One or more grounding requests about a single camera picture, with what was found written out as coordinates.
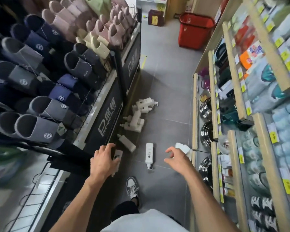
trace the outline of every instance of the gray tile floor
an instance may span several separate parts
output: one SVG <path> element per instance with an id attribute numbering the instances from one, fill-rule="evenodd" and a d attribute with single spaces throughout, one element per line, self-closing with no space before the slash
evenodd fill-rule
<path id="1" fill-rule="evenodd" d="M 164 163 L 164 158 L 168 157 L 165 150 L 177 142 L 191 147 L 192 75 L 202 52 L 178 46 L 179 27 L 180 23 L 175 19 L 165 27 L 142 23 L 140 65 L 143 68 L 133 102 L 151 97 L 159 105 L 148 114 L 142 114 L 145 125 L 141 133 L 124 131 L 137 149 L 133 153 L 124 151 L 119 171 L 103 188 L 105 194 L 110 192 L 112 195 L 109 206 L 115 206 L 128 200 L 126 179 L 134 176 L 140 185 L 141 212 L 157 209 L 189 229 L 188 187 L 184 178 Z M 153 170 L 146 168 L 146 143 L 154 144 Z"/>

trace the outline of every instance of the white sneaker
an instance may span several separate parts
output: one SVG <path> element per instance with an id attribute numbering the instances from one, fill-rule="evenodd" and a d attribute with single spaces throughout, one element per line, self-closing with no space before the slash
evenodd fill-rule
<path id="1" fill-rule="evenodd" d="M 126 190 L 127 190 L 127 194 L 129 196 L 130 200 L 137 197 L 138 204 L 139 204 L 138 207 L 140 207 L 139 194 L 138 194 L 139 185 L 134 177 L 129 177 L 127 179 Z"/>

